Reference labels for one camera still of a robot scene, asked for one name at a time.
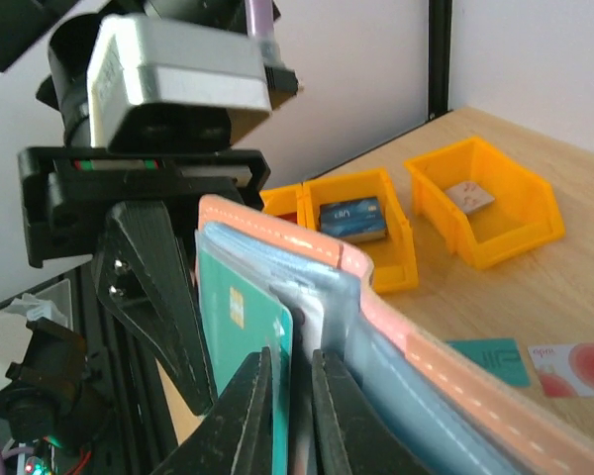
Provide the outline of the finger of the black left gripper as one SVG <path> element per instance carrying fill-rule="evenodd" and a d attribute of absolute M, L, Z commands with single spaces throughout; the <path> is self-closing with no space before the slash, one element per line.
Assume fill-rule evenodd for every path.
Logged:
<path fill-rule="evenodd" d="M 125 201 L 106 215 L 92 276 L 103 306 L 157 359 L 195 415 L 216 400 L 198 295 L 161 202 Z"/>

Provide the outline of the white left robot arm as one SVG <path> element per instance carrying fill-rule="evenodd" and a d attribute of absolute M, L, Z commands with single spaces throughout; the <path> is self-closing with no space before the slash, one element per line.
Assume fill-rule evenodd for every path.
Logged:
<path fill-rule="evenodd" d="M 64 123 L 61 147 L 19 156 L 29 262 L 93 254 L 103 304 L 146 344 L 188 406 L 208 412 L 198 436 L 158 467 L 160 474 L 281 474 L 270 404 L 269 352 L 246 358 L 246 400 L 226 406 L 215 391 L 186 233 L 201 196 L 220 193 L 259 208 L 268 168 L 255 150 L 233 149 L 233 122 L 220 103 L 145 102 L 124 116 L 111 142 L 87 144 L 86 66 L 101 23 L 136 20 L 199 35 L 221 55 L 252 36 L 243 1 L 112 1 L 70 17 L 68 1 L 0 1 L 0 71 L 50 34 L 51 74 L 39 99 Z"/>

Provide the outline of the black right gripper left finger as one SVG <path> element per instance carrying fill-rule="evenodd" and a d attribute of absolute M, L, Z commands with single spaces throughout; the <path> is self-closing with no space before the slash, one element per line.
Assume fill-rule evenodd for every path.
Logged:
<path fill-rule="evenodd" d="M 153 472 L 157 475 L 272 472 L 271 352 L 250 353 L 200 426 Z"/>

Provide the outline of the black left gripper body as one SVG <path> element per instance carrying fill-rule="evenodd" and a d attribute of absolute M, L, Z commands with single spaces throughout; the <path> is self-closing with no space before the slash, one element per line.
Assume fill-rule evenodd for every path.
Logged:
<path fill-rule="evenodd" d="M 270 168 L 258 150 L 113 153 L 101 147 L 33 146 L 17 155 L 29 264 L 92 254 L 111 210 L 160 204 L 174 232 L 198 223 L 199 200 L 218 195 L 261 210 Z"/>

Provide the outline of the pink card holder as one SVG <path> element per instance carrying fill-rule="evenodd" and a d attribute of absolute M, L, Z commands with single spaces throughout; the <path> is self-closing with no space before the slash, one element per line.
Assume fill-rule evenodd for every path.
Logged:
<path fill-rule="evenodd" d="M 231 200 L 200 199 L 198 223 L 223 223 L 255 249 L 339 271 L 349 288 L 313 348 L 337 352 L 362 398 L 438 474 L 594 474 L 594 441 L 390 307 L 357 247 Z"/>

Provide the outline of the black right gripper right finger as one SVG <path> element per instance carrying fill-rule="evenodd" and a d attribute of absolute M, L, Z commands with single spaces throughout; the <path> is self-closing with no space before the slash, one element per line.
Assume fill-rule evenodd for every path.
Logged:
<path fill-rule="evenodd" d="M 312 408 L 320 474 L 426 474 L 373 410 L 342 360 L 317 349 Z"/>

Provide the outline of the teal credit card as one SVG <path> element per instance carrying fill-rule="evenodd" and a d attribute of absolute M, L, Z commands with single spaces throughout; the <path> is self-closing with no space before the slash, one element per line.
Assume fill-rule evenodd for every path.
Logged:
<path fill-rule="evenodd" d="M 447 344 L 510 386 L 526 388 L 531 385 L 513 338 L 449 340 Z"/>

